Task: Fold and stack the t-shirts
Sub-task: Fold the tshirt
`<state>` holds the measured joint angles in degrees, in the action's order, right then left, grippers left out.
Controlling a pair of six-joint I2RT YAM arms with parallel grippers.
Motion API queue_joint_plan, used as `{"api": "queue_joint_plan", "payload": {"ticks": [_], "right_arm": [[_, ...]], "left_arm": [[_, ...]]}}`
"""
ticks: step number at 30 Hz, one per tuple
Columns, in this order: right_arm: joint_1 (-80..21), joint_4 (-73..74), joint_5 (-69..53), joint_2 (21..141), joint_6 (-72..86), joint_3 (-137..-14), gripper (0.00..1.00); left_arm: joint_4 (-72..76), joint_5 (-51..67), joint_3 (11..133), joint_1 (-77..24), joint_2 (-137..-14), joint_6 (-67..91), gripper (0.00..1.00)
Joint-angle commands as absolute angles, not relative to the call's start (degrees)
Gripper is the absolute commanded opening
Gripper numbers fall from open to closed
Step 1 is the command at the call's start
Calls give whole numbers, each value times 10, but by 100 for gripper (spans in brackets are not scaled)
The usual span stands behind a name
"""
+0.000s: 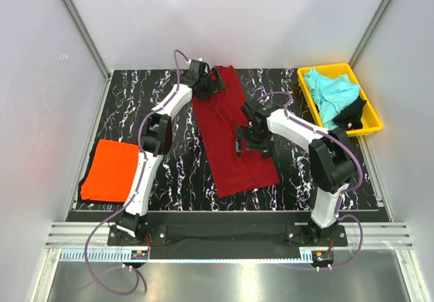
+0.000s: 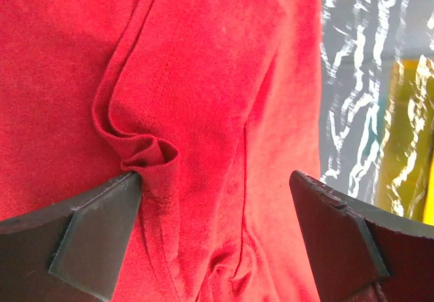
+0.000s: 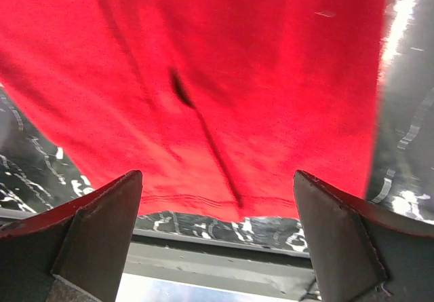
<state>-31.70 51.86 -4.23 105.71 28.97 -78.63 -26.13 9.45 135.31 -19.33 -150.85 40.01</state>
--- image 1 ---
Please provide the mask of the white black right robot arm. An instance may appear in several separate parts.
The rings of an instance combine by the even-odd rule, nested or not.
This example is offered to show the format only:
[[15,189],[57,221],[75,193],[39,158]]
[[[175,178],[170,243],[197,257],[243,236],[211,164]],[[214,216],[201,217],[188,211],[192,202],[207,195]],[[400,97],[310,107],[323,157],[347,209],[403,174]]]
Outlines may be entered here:
[[317,186],[315,205],[306,225],[289,232],[293,246],[328,245],[336,233],[342,197],[350,182],[361,175],[361,166],[350,148],[345,130],[327,130],[309,123],[280,107],[241,106],[247,125],[236,130],[235,152],[256,151],[262,159],[275,152],[273,137],[284,137],[309,155],[311,176]]

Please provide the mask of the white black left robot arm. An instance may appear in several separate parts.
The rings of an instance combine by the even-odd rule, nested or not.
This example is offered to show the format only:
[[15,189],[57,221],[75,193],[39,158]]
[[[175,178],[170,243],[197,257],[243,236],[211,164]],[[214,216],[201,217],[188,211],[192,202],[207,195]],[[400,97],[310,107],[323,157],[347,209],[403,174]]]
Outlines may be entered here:
[[116,229],[133,245],[146,238],[149,197],[157,169],[172,146],[172,121],[192,99],[204,101],[226,90],[218,67],[199,60],[177,74],[170,93],[145,115],[138,129],[138,165],[128,195],[116,220]]

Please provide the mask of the dark red polo shirt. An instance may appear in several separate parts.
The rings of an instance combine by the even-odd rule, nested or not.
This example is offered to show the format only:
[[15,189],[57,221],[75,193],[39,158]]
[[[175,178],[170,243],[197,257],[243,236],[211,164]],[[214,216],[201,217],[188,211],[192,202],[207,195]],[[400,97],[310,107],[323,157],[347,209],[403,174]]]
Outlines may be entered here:
[[245,149],[245,143],[237,156],[237,126],[248,124],[241,112],[245,95],[234,67],[219,66],[218,71],[226,89],[207,100],[192,101],[218,197],[278,184],[272,158],[262,159],[260,152]]

